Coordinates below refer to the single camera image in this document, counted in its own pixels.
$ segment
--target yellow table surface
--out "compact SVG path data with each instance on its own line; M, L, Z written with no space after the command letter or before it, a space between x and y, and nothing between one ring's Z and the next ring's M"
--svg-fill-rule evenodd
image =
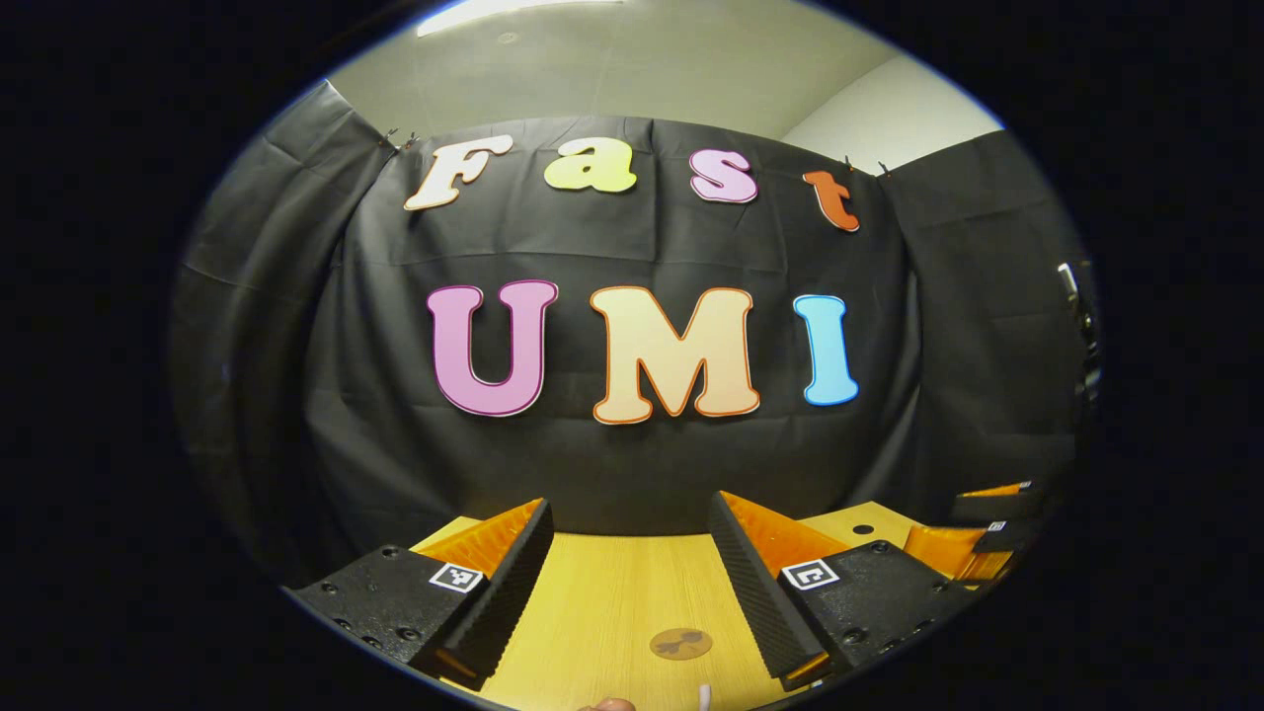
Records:
M413 549L477 522L455 519ZM848 545L885 539L900 548L918 525L873 502L803 522ZM853 533L858 525L873 533ZM714 646L695 659L656 657L650 640L672 628L703 630ZM607 696L637 711L694 711L704 683L712 711L790 696L763 668L710 535L559 533L501 665L477 693L523 711L575 711Z

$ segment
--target peach letter m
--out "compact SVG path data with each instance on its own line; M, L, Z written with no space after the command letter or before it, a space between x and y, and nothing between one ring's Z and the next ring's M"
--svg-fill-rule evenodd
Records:
M746 352L746 314L753 306L750 294L739 288L707 290L683 337L676 335L647 288L602 288L589 304L605 318L605 399L593 407L599 423L629 425L650 417L653 405L640 390L642 368L672 417L685 410L703 368L703 393L694 402L700 414L744 415L760 406Z

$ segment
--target letter i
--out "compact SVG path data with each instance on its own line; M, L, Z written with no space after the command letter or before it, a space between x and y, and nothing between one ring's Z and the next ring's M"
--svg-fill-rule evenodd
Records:
M804 400L825 407L856 397L860 386L847 372L847 347L843 343L847 305L837 296L805 295L794 300L794 312L808 324L811 350L811 385L804 388Z

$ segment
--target black fabric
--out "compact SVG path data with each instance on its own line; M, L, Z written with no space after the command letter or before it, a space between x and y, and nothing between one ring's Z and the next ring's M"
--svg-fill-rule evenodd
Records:
M289 586L369 550L349 545L310 476L301 402L330 254L392 153L378 138L321 82L234 161L174 282L168 377L190 459L230 530Z
M502 133L513 135L513 149L493 157L455 202L402 209L436 147ZM560 191L544 181L557 147L588 135L632 145L632 190ZM700 200L688 185L688 159L699 148L746 156L758 197L750 205ZM817 168L849 183L860 232L822 218L801 177ZM402 152L348 226L308 348L306 416L319 473L356 544L417 535L431 524L421 512L485 517L536 496L554 502L559 530L624 535L700 533L719 488L791 516L842 502L873 468L884 439L908 436L895 425L911 406L918 347L895 219L872 177L839 168L772 140L619 118L513 121ZM544 391L514 417L464 412L435 380L426 297L453 285L483 291L473 364L495 382L508 374L509 319L494 295L525 278L560 290L546 318ZM650 288L679 333L708 288L748 291L758 410L719 419L695 412L699 378L679 417L655 402L645 423L597 423L607 343L589 296L616 285ZM842 406L803 399L811 361L791 306L803 294L848 304L848 362L861 392ZM642 392L652 397L648 386ZM887 471L876 476L892 476L889 462L878 466Z
M901 166L884 186L918 275L923 362L914 471L875 498L942 525L957 493L1043 487L1073 462L1085 345L1055 269L1088 257L1006 132Z
M508 133L460 197L410 213L435 148ZM624 194L560 191L559 145L633 148ZM690 153L738 151L748 205L700 200ZM848 187L861 229L822 215L803 173ZM877 500L943 522L952 497L1039 479L1072 454L1078 335L1055 266L1079 256L1069 221L1005 133L876 178L734 132L624 118L531 119L435 137L392 157L332 87L283 114L234 164L195 230L179 280L173 382L190 447L230 522L278 574L317 577L453 516L537 496L557 530L696 534L718 488L801 517ZM526 412L480 417L440 393L436 288L484 292L473 366L508 373L514 280L560 287L547 310L545 386ZM712 287L748 291L755 412L712 419L655 406L598 424L604 320L588 302L650 288L683 331ZM817 407L804 294L847 304L860 395Z

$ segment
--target round sticker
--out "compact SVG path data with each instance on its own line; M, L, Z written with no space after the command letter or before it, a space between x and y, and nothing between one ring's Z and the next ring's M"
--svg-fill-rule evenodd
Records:
M710 652L712 638L702 630L678 628L653 635L650 649L664 659L684 660Z

